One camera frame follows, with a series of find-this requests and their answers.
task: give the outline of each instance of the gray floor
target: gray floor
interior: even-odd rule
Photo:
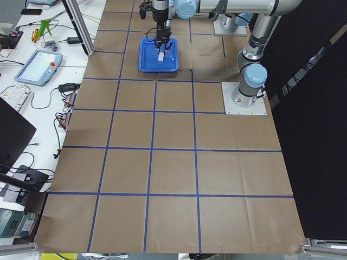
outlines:
[[[0,23],[12,23],[12,28],[2,28],[7,34],[14,29],[21,18],[25,0],[0,0]]]

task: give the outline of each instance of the keyboard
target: keyboard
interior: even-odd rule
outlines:
[[[19,113],[23,113],[25,107],[33,97],[33,92],[25,86],[14,86],[3,92],[0,97]]]

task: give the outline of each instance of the blue joint cap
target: blue joint cap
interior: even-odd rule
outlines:
[[[189,20],[196,13],[195,0],[175,0],[176,14],[183,20]]]
[[[252,88],[260,88],[267,79],[267,70],[262,65],[254,63],[249,65],[245,71],[245,80]]]
[[[246,12],[242,14],[238,14],[238,16],[241,16],[243,19],[236,16],[236,18],[234,19],[234,22],[237,26],[247,25],[253,18],[253,14],[246,13]]]

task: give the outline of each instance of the tablet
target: tablet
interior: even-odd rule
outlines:
[[[63,55],[54,51],[36,50],[24,64],[15,81],[43,86],[56,72]]]

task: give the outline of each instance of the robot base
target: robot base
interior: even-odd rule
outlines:
[[[245,26],[238,26],[235,30],[227,30],[221,26],[221,19],[223,19],[223,16],[219,15],[218,19],[213,22],[215,35],[247,36],[247,30]]]
[[[247,108],[239,107],[232,101],[232,93],[235,88],[239,87],[238,82],[222,82],[224,109],[226,115],[267,115],[263,98]]]

